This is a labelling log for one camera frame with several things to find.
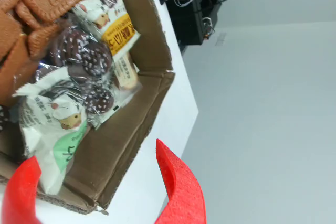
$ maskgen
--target plastic wrapper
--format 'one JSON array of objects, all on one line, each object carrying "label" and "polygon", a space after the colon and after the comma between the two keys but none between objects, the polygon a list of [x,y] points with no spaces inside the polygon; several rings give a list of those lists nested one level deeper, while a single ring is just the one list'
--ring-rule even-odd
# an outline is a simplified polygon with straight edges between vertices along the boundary
[{"label": "plastic wrapper", "polygon": [[[106,43],[81,30],[71,15],[69,23],[72,25],[51,41],[44,62],[50,65],[48,69],[68,68],[71,80],[77,83],[85,99],[88,121],[97,129],[128,104],[142,86],[129,54],[121,58],[122,64],[115,64]],[[123,77],[122,88],[117,76]]]},{"label": "plastic wrapper", "polygon": [[42,171],[42,189],[56,195],[87,131],[85,100],[66,67],[22,86],[15,96],[25,97],[19,108],[25,155],[36,156]]},{"label": "plastic wrapper", "polygon": [[97,40],[105,41],[117,62],[140,37],[123,0],[82,0],[72,11]]}]

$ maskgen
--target red foam gripper finger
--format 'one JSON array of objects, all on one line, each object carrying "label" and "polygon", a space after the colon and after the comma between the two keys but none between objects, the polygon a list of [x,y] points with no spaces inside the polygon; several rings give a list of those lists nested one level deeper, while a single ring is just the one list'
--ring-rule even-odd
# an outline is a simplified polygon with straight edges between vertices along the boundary
[{"label": "red foam gripper finger", "polygon": [[35,197],[40,175],[35,156],[24,161],[14,172],[5,191],[2,224],[40,224],[35,216]]},{"label": "red foam gripper finger", "polygon": [[156,224],[206,224],[203,193],[192,171],[160,140],[156,159],[169,197]]}]

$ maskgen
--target gray floor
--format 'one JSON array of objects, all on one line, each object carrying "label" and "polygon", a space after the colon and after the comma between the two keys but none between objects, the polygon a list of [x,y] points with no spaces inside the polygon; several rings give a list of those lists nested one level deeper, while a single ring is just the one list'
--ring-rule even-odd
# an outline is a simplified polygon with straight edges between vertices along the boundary
[{"label": "gray floor", "polygon": [[335,23],[217,29],[187,48],[200,114],[182,159],[209,224],[335,223],[335,38]]}]

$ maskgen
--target brown cardboard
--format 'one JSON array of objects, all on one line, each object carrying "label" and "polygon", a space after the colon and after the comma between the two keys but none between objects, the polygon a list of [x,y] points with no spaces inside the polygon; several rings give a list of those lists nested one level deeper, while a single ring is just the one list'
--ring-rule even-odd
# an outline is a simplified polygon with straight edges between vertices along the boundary
[{"label": "brown cardboard", "polygon": [[[131,50],[143,85],[133,100],[80,143],[71,171],[57,197],[39,192],[55,205],[87,214],[99,205],[106,209],[123,175],[150,132],[174,73],[171,55],[153,0],[124,0],[135,28],[142,34]],[[0,133],[0,183],[14,172],[22,146],[17,126]]]}]

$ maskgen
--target white table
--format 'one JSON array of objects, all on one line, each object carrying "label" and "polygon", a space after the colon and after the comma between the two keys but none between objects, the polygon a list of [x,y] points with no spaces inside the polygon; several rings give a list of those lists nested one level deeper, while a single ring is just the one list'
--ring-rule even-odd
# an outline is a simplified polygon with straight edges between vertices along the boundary
[{"label": "white table", "polygon": [[[171,50],[176,78],[171,86],[149,136],[144,140],[132,165],[124,176],[109,208],[109,215],[93,212],[86,216],[36,202],[37,217],[43,224],[61,223],[134,223],[152,224],[156,221],[166,197],[162,176],[156,162],[156,139],[161,139],[181,157],[195,123],[198,109],[186,74],[175,33],[165,5],[155,0],[167,43]],[[0,186],[0,202],[4,186]]]}]

